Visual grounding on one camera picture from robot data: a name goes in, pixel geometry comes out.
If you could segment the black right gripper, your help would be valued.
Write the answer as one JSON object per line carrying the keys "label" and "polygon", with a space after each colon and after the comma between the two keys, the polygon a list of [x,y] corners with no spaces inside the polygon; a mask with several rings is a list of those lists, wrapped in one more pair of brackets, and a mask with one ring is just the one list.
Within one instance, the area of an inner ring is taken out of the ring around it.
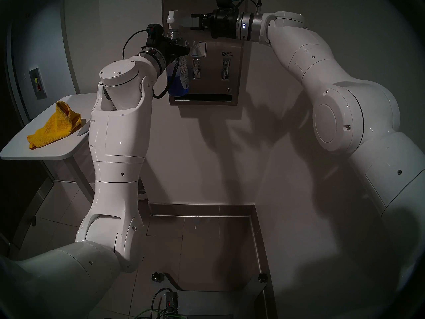
{"label": "black right gripper", "polygon": [[[213,39],[236,39],[239,14],[238,8],[218,8],[208,14],[191,14],[190,17],[182,19],[181,27],[189,30],[209,30]],[[207,19],[207,26],[203,24],[205,19]]]}

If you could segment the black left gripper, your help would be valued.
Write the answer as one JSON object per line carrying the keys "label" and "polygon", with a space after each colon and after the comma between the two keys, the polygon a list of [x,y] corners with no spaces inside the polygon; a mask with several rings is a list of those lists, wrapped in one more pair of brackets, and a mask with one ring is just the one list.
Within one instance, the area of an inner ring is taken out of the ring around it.
{"label": "black left gripper", "polygon": [[148,36],[146,51],[152,54],[160,53],[165,62],[173,62],[176,56],[187,56],[190,53],[190,47],[184,39],[171,40],[165,36],[154,39],[152,36]]}

